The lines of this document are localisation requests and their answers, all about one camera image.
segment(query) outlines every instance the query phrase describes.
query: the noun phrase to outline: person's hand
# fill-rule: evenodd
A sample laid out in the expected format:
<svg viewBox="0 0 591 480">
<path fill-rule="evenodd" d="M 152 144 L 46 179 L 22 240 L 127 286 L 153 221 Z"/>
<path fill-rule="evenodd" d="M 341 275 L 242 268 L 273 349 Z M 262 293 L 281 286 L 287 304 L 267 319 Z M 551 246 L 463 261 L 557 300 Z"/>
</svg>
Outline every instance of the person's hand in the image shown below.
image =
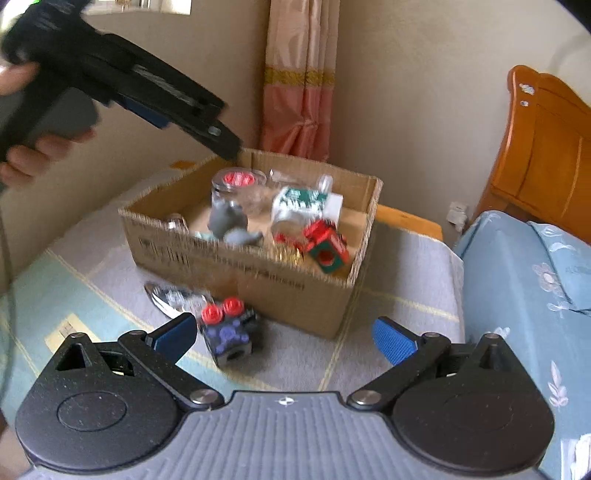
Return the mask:
<svg viewBox="0 0 591 480">
<path fill-rule="evenodd" d="M 34 63 L 11 66 L 0 74 L 0 95 L 10 95 L 28 85 L 37 74 Z M 8 187 L 22 187 L 47 171 L 52 161 L 67 157 L 73 142 L 82 143 L 95 136 L 88 130 L 73 140 L 45 135 L 35 144 L 35 150 L 16 145 L 7 153 L 7 162 L 0 164 L 0 181 Z"/>
</svg>

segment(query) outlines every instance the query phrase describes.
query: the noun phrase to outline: green label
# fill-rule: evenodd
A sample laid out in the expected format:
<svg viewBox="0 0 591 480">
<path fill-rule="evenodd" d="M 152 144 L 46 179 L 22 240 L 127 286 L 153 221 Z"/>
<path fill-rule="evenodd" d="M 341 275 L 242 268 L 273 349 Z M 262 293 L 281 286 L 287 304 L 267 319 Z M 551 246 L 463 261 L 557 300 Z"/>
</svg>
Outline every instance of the green label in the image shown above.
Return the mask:
<svg viewBox="0 0 591 480">
<path fill-rule="evenodd" d="M 280 200 L 282 209 L 321 213 L 328 195 L 318 190 L 289 188 Z"/>
</svg>

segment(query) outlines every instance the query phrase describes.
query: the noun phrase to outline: gray plush figurine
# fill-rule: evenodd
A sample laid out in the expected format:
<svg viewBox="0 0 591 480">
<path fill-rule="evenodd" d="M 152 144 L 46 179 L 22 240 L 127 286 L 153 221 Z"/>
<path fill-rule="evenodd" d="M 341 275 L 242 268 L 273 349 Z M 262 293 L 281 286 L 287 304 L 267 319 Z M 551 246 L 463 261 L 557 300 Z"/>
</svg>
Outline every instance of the gray plush figurine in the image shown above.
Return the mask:
<svg viewBox="0 0 591 480">
<path fill-rule="evenodd" d="M 226 200 L 212 204 L 207 228 L 218 240 L 231 245 L 258 245 L 263 238 L 262 232 L 250 233 L 247 227 L 248 217 L 240 205 Z"/>
</svg>

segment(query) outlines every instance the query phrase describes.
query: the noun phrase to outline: wooden headboard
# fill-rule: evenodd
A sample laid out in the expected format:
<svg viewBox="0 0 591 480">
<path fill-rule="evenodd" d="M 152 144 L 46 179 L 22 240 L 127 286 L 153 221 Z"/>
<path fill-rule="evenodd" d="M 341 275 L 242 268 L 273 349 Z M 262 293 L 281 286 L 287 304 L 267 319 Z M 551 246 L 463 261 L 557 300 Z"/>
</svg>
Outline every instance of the wooden headboard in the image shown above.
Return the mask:
<svg viewBox="0 0 591 480">
<path fill-rule="evenodd" d="M 591 108 L 562 80 L 523 65 L 508 88 L 505 137 L 473 220 L 501 210 L 591 242 Z"/>
</svg>

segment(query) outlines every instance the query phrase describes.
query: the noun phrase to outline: curtain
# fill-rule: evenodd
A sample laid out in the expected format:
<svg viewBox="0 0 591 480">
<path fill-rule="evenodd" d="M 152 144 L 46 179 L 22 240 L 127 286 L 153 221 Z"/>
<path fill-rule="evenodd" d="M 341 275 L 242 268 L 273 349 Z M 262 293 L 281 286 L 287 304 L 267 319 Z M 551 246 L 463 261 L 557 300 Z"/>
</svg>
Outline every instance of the curtain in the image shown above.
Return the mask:
<svg viewBox="0 0 591 480">
<path fill-rule="evenodd" d="M 271 0 L 261 149 L 329 157 L 340 0 Z"/>
</svg>

